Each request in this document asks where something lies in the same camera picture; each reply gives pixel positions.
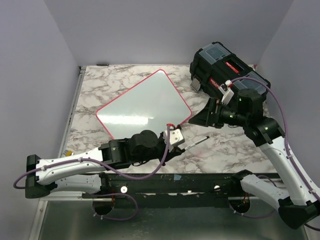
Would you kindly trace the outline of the white whiteboard marker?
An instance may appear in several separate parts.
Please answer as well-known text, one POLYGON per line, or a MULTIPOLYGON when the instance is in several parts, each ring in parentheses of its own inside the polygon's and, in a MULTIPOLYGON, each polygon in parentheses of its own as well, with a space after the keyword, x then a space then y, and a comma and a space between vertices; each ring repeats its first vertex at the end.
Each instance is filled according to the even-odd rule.
POLYGON ((196 142, 194 142, 194 143, 192 143, 192 144, 190 144, 190 145, 186 146, 186 147, 184 148, 184 150, 185 150, 185 151, 187 151, 187 150, 189 150, 189 149, 191 149, 191 148, 195 147, 196 145, 199 145, 200 143, 202 143, 202 142, 204 142, 204 141, 208 140, 209 138, 210 138, 209 136, 206 136, 206 137, 204 137, 203 139, 200 139, 200 140, 198 140, 198 141, 196 141, 196 142))

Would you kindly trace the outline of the pink-framed whiteboard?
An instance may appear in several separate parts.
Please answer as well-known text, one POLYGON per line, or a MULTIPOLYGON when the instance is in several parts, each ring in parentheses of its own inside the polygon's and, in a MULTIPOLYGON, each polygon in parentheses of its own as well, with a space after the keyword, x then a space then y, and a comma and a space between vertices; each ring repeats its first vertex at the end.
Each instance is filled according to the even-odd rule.
POLYGON ((157 135, 167 124, 184 123, 192 111, 168 74, 159 69, 96 111, 112 139, 130 138, 143 130, 157 135))

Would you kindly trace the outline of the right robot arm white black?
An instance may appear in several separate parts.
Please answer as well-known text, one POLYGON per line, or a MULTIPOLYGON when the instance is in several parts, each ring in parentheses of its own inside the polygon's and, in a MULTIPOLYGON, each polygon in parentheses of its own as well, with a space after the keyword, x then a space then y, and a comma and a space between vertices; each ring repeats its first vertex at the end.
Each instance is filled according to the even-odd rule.
POLYGON ((298 229, 320 215, 320 188, 293 154, 278 122, 264 116, 263 101, 263 96, 254 89, 238 92, 236 108, 211 97, 188 122, 217 129, 224 125, 241 127, 270 160, 286 189, 281 190, 242 171, 243 175, 230 183, 230 191, 236 196, 248 193, 258 197, 277 210, 288 227, 298 229))

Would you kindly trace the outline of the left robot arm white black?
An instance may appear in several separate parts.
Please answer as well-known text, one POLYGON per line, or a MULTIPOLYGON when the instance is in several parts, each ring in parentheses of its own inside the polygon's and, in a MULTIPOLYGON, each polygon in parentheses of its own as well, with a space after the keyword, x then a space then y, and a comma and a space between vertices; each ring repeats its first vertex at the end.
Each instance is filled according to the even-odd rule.
POLYGON ((185 152, 179 145, 185 142, 180 129, 165 130, 156 135, 143 130, 130 138, 112 139, 84 153, 61 158, 42 159, 36 154, 27 157, 25 197, 37 199, 57 191, 82 191, 104 198, 111 185, 104 180, 86 180, 80 176, 89 172, 129 168, 134 163, 159 160, 165 163, 185 152))

